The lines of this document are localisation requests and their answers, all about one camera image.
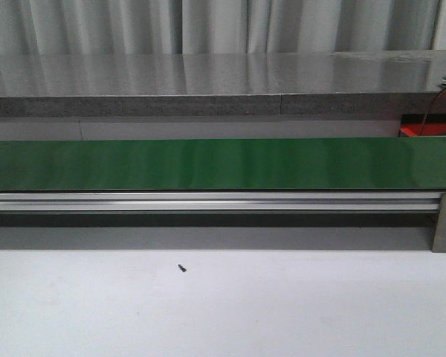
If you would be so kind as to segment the grey granite counter shelf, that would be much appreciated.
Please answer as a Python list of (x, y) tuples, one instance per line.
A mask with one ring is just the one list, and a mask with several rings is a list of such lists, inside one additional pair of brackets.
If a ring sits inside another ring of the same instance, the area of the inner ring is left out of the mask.
[(0, 56), (0, 117), (446, 114), (446, 50)]

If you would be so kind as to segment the small black screw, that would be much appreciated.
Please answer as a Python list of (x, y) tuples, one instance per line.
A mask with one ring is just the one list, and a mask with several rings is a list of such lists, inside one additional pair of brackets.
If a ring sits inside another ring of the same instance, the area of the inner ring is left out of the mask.
[(186, 272), (187, 269), (185, 267), (183, 267), (181, 264), (178, 264), (178, 268), (181, 270), (181, 272)]

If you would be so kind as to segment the aluminium conveyor side rail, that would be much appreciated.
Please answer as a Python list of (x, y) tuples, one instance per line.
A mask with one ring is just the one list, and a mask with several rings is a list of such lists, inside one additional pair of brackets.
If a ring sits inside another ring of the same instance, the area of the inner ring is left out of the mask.
[(0, 193), (0, 211), (438, 210), (439, 192)]

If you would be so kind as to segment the grey pleated curtain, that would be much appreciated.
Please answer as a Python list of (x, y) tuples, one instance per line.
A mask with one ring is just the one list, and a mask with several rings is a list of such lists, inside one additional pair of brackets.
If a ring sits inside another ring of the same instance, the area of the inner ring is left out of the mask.
[(0, 55), (431, 48), (439, 1), (0, 1)]

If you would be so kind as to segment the green conveyor belt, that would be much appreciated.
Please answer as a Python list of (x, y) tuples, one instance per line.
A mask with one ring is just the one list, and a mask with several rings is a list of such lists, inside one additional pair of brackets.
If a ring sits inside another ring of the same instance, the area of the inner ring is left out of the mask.
[(446, 190), (446, 138), (0, 141), (35, 190)]

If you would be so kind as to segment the red plastic tray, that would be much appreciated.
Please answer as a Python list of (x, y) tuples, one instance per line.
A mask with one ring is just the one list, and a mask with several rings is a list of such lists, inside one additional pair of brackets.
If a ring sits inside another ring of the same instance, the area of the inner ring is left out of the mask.
[(446, 114), (403, 115), (399, 128), (400, 137), (446, 136)]

